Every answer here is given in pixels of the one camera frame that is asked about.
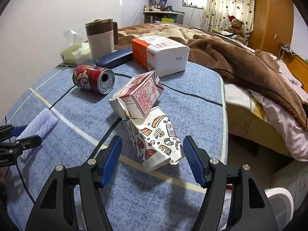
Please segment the patterned white paper cup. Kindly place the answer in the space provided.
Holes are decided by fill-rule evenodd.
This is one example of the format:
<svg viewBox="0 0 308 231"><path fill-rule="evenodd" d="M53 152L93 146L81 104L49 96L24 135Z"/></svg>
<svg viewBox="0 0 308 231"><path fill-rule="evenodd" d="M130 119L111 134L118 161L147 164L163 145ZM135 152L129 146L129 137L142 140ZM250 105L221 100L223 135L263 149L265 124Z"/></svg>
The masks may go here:
<svg viewBox="0 0 308 231"><path fill-rule="evenodd" d="M146 171L154 171L167 164L177 165L184 158L182 141L160 107L153 107L145 118L132 118L121 99L110 99L110 105L122 119Z"/></svg>

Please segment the red white milk carton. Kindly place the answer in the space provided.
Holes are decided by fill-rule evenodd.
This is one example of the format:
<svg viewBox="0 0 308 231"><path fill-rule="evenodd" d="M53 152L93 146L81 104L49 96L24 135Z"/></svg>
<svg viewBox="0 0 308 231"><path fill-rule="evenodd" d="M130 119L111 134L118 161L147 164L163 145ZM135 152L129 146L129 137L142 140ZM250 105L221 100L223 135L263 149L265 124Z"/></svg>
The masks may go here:
<svg viewBox="0 0 308 231"><path fill-rule="evenodd" d="M133 76L116 94L132 118L144 118L164 88L155 70Z"/></svg>

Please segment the white trash bin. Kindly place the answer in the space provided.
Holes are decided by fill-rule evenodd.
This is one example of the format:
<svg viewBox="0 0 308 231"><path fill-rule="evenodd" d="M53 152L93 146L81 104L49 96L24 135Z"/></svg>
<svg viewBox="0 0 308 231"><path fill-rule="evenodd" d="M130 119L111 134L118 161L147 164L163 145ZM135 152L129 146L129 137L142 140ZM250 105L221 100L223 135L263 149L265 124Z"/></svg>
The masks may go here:
<svg viewBox="0 0 308 231"><path fill-rule="evenodd" d="M278 230L283 230L293 218L293 197L287 189L282 187L266 189L265 194L273 209Z"/></svg>

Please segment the grey drawer cabinet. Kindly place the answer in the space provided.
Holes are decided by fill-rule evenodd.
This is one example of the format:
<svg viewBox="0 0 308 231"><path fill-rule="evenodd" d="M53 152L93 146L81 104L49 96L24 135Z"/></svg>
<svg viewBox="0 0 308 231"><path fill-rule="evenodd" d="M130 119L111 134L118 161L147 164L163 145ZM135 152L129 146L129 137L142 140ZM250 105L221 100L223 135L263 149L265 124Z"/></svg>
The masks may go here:
<svg viewBox="0 0 308 231"><path fill-rule="evenodd" d="M274 173L271 177L271 187L283 187L291 193L296 211L302 204L308 187L307 162L292 161L290 164Z"/></svg>

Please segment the red cartoon drink can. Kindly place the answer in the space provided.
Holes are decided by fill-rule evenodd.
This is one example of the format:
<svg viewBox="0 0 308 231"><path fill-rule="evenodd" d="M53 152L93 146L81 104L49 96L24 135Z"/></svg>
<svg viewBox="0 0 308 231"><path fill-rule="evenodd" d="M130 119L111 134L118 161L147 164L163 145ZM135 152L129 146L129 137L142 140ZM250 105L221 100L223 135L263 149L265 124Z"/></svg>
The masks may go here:
<svg viewBox="0 0 308 231"><path fill-rule="evenodd" d="M105 67L79 65L73 72L73 83L94 93L108 94L114 87L115 74Z"/></svg>

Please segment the yellow green tissue pack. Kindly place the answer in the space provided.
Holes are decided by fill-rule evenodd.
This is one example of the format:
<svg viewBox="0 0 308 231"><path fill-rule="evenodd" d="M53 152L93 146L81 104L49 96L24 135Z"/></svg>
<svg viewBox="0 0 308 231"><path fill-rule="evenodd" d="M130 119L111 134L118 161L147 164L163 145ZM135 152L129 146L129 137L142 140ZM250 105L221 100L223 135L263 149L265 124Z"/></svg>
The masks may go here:
<svg viewBox="0 0 308 231"><path fill-rule="evenodd" d="M67 30L63 36L68 40L68 47L60 53L64 64L80 65L92 58L89 43L84 42L79 33Z"/></svg>

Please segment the dark blue glasses case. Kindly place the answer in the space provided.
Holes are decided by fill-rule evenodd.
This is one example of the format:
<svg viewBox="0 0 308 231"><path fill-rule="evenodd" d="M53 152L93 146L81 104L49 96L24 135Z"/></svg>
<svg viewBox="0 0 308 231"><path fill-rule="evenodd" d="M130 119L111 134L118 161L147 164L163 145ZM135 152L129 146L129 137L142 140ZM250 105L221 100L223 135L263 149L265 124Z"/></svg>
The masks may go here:
<svg viewBox="0 0 308 231"><path fill-rule="evenodd" d="M122 64L132 61L133 51L131 47L126 47L123 49L119 49L114 51L113 53L104 55L103 57L97 59L95 61L96 66L105 67L108 69L113 69Z"/></svg>

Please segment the beige brown lidded tumbler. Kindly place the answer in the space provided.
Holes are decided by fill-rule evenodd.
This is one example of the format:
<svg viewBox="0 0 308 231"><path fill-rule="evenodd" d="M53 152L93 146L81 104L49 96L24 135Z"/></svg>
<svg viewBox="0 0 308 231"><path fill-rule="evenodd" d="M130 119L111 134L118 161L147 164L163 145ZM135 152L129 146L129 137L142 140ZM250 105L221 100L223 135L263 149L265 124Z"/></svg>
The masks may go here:
<svg viewBox="0 0 308 231"><path fill-rule="evenodd" d="M114 52L113 19L96 19L85 24L93 60Z"/></svg>

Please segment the orange white tissue pack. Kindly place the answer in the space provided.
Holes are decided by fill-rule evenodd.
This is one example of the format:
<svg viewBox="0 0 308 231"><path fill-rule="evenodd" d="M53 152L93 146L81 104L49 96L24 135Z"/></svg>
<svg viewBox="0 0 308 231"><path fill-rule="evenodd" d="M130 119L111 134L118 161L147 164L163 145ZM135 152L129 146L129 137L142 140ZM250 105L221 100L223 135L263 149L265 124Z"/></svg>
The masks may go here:
<svg viewBox="0 0 308 231"><path fill-rule="evenodd" d="M134 60L148 71L155 70L158 77L175 74L186 69L189 47L160 35L148 35L131 40Z"/></svg>

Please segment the brown fleece blanket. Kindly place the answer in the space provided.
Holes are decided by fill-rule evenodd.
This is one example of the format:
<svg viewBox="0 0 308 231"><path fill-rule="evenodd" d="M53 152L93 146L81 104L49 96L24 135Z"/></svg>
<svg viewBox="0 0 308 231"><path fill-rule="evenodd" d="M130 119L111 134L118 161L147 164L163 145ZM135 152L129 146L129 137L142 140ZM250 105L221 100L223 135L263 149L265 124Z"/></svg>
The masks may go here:
<svg viewBox="0 0 308 231"><path fill-rule="evenodd" d="M120 28L115 49L128 47L132 39L148 35L164 36L188 46L190 62L212 69L227 82L272 100L307 129L307 103L279 76L279 65L268 53L252 53L237 42L177 23Z"/></svg>

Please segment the wooden bed headboard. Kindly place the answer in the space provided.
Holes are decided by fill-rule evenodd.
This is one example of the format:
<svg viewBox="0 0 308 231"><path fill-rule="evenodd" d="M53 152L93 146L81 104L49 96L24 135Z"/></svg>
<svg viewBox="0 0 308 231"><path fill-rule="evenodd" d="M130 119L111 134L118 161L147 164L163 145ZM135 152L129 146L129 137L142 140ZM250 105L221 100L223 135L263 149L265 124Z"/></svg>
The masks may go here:
<svg viewBox="0 0 308 231"><path fill-rule="evenodd" d="M291 55L283 48L280 50L280 59L286 64L289 71L302 84L302 88L307 91L308 69L307 62L299 55Z"/></svg>

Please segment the cluttered grey shelf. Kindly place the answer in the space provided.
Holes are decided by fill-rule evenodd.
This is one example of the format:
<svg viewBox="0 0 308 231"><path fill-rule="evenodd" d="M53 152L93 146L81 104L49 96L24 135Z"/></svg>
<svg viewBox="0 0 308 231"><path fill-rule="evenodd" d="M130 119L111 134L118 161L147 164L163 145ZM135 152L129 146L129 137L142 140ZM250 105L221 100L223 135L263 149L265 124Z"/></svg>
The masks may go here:
<svg viewBox="0 0 308 231"><path fill-rule="evenodd" d="M162 12L162 11L144 11L144 23L179 23L183 24L183 13Z"/></svg>

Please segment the brown teddy bear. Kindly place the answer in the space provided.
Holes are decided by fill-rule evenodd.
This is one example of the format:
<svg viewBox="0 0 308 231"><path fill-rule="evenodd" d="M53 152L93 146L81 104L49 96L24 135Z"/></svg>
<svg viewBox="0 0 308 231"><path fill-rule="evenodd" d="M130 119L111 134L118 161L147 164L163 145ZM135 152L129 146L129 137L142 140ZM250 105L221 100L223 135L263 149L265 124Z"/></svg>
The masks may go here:
<svg viewBox="0 0 308 231"><path fill-rule="evenodd" d="M244 22L236 19L234 16L228 16L231 26L227 29L229 33L235 35L235 39L246 44Z"/></svg>

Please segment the orange wooden wardrobe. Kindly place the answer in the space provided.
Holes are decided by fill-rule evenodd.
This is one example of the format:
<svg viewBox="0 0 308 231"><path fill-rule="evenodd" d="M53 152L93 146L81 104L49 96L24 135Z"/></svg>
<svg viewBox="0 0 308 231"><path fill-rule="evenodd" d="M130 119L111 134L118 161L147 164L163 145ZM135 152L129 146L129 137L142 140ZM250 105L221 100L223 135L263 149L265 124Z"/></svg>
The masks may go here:
<svg viewBox="0 0 308 231"><path fill-rule="evenodd" d="M291 0L255 0L254 28L248 46L278 56L280 46L291 43L293 23Z"/></svg>

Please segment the floral patterned curtain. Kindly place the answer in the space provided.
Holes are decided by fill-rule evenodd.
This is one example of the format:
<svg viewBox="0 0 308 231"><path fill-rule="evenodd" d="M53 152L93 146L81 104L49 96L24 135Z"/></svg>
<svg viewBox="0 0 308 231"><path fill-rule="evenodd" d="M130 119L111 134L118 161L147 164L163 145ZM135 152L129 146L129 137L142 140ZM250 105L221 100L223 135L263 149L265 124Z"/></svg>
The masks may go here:
<svg viewBox="0 0 308 231"><path fill-rule="evenodd" d="M254 26L255 0L206 0L201 28L206 31L224 30L231 25L229 16L244 22L244 32Z"/></svg>

